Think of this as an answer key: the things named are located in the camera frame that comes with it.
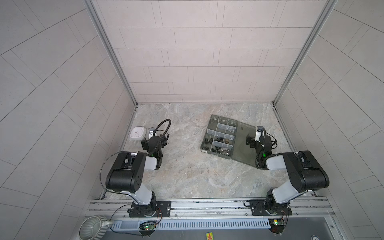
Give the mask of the green compartment organizer box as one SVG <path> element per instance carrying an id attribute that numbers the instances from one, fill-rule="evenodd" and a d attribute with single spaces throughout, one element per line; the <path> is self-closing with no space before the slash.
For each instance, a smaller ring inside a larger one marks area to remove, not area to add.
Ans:
<path id="1" fill-rule="evenodd" d="M 256 131 L 255 126 L 211 115 L 201 143 L 201 151 L 255 167 L 257 152 L 253 145 L 247 144 L 247 137 L 254 138 Z"/>

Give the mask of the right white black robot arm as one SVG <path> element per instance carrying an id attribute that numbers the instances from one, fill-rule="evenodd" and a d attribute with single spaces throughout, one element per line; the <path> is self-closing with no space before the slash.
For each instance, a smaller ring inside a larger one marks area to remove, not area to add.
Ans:
<path id="1" fill-rule="evenodd" d="M 250 201 L 248 207 L 262 215 L 292 214 L 290 201 L 308 191 L 327 188 L 330 179 L 310 151 L 273 154 L 276 140 L 264 127 L 258 127 L 255 136 L 247 134 L 246 145 L 256 151 L 256 168 L 263 171 L 286 170 L 289 179 L 278 188 L 268 191 L 263 203 Z"/>

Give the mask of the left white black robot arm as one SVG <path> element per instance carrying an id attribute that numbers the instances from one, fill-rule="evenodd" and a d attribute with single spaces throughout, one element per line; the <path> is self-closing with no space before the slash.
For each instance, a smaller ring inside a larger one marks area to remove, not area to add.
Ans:
<path id="1" fill-rule="evenodd" d="M 163 161 L 162 149 L 167 145 L 172 121 L 163 120 L 153 130 L 148 140 L 142 141 L 142 152 L 121 151 L 112 154 L 116 157 L 105 183 L 101 183 L 107 192 L 126 195 L 133 199 L 128 210 L 130 218 L 163 216 L 169 213 L 170 202 L 157 203 L 156 194 L 143 184 L 144 172 L 157 171 Z"/>

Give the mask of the white round container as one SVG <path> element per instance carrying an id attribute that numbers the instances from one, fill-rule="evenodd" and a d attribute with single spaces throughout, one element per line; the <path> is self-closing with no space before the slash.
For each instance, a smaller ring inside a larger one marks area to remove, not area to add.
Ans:
<path id="1" fill-rule="evenodd" d="M 143 141 L 146 139 L 147 129 L 142 126 L 134 127 L 130 132 L 130 139 L 133 141 Z"/>

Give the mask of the right controller board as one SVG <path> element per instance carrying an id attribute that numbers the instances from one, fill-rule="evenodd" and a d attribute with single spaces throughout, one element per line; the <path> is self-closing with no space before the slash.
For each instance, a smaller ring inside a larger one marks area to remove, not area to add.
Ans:
<path id="1" fill-rule="evenodd" d="M 274 234 L 282 234 L 286 228 L 286 222 L 283 219 L 268 219 L 270 224 L 269 231 Z"/>

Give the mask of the controller board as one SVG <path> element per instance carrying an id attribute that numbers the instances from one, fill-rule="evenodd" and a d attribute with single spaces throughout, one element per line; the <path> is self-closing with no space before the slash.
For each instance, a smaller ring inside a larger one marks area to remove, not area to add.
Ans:
<path id="1" fill-rule="evenodd" d="M 155 232 L 156 227 L 157 227 L 156 221 L 143 222 L 139 225 L 139 233 L 142 236 L 150 236 Z"/>
<path id="2" fill-rule="evenodd" d="M 274 234 L 282 234 L 286 228 L 286 222 L 283 219 L 268 219 L 270 224 L 269 231 Z"/>

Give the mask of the left controller board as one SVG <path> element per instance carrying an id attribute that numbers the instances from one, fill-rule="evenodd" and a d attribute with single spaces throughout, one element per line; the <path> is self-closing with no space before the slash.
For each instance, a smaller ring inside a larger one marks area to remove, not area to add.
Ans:
<path id="1" fill-rule="evenodd" d="M 150 236 L 155 232 L 156 227 L 157 227 L 156 221 L 143 222 L 139 225 L 139 233 L 142 236 Z"/>

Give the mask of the grey ribbed bowl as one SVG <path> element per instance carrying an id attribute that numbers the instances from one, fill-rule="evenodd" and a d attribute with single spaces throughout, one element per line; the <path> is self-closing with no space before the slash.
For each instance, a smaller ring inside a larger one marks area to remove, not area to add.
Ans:
<path id="1" fill-rule="evenodd" d="M 79 229 L 80 240 L 100 240 L 113 225 L 113 220 L 97 215 L 87 218 Z"/>

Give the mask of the aluminium mounting rail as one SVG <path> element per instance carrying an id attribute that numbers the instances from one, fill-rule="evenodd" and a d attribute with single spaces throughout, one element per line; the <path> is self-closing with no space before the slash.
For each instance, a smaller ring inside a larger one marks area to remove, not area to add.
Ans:
<path id="1" fill-rule="evenodd" d="M 154 216 L 163 214 L 167 220 L 335 216 L 326 197 L 298 197 L 276 210 L 276 215 L 266 211 L 264 201 L 264 198 L 158 200 L 158 212 Z"/>

